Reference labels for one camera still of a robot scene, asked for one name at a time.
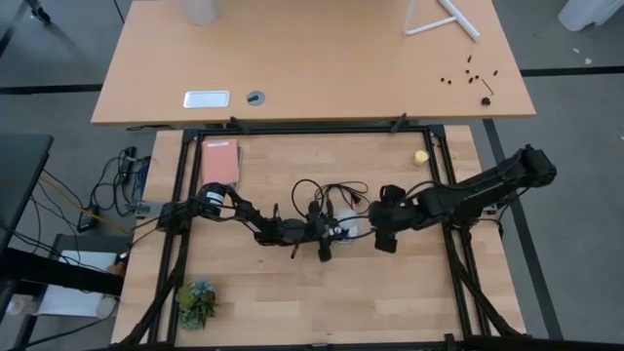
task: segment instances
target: white rectangle label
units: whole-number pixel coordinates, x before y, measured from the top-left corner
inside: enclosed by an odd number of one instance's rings
[[[184,108],[222,108],[229,104],[228,91],[186,92],[184,95]]]

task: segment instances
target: small yellow object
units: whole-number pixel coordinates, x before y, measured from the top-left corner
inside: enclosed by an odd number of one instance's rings
[[[429,154],[427,151],[418,150],[413,154],[413,163],[418,166],[424,166],[429,161]]]

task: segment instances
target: desk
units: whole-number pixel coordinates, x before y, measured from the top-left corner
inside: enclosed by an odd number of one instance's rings
[[[446,127],[446,133],[457,179],[480,172],[470,129]],[[146,201],[171,200],[181,136],[182,132],[157,135]],[[427,167],[417,168],[412,162],[413,152],[425,148],[419,134],[236,138],[244,148],[239,193],[264,215],[277,202],[283,218],[296,217],[291,189],[304,177],[321,184],[361,180],[369,185],[371,200],[384,184],[411,187],[431,178]],[[301,186],[295,200],[304,206],[312,192],[311,187]],[[335,206],[343,206],[339,195],[333,198]],[[136,238],[152,227],[137,230]],[[361,227],[368,228],[364,222]],[[471,231],[484,293],[510,325],[522,331],[495,224],[481,222]],[[149,305],[163,242],[164,233],[155,233],[133,248],[113,341],[126,336]],[[461,338],[440,226],[400,234],[396,254],[376,251],[373,237],[331,249],[333,259],[327,263],[319,262],[314,244],[301,246],[296,259],[290,260],[291,248],[261,247],[240,223],[194,219],[185,282],[212,280],[219,307],[204,331],[178,331],[176,345],[431,341],[447,332]],[[467,300],[476,326],[473,303]],[[163,311],[166,320],[169,305]]]
[[[534,116],[491,1],[454,3],[483,33],[480,43],[456,23],[404,38],[408,0],[221,0],[206,26],[189,24],[178,1],[135,1],[92,122]],[[448,16],[420,0],[412,25]],[[474,75],[481,79],[469,84]],[[483,79],[494,91],[489,107]],[[229,106],[185,109],[187,91],[229,91]],[[253,91],[266,102],[249,105]]]
[[[48,161],[48,151],[53,138],[47,135],[1,135],[0,164],[0,222],[15,229],[37,184],[39,175]],[[0,256],[13,237],[11,231],[0,228]],[[0,322],[7,305],[18,287],[18,280],[0,279]]]

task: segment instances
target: notebook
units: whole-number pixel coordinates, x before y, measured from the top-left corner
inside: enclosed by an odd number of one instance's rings
[[[236,185],[240,177],[239,147],[236,139],[202,142],[202,181]]]

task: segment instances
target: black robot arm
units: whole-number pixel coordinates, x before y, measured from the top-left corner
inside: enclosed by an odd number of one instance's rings
[[[519,188],[548,185],[556,175],[555,166],[544,152],[527,145],[498,166],[457,184],[426,181],[408,192],[396,185],[386,185],[381,188],[380,201],[373,202],[369,210],[369,221],[375,228],[375,247],[394,253],[395,235],[402,230],[420,230],[442,222],[469,227],[485,207],[509,199]],[[411,194],[426,183],[433,186]]]
[[[230,198],[232,205],[224,205],[225,199]],[[222,217],[221,210],[233,210],[234,215]],[[157,228],[166,230],[188,230],[190,219],[201,216],[217,222],[236,220],[242,222],[253,232],[253,238],[262,246],[295,246],[318,242],[319,259],[328,261],[332,258],[330,244],[332,240],[342,240],[347,235],[340,232],[338,221],[323,215],[321,206],[312,201],[308,206],[305,220],[281,219],[278,215],[278,205],[273,207],[273,216],[264,217],[256,210],[251,202],[243,199],[229,185],[209,183],[202,187],[196,197],[183,203],[168,203],[163,206]]]

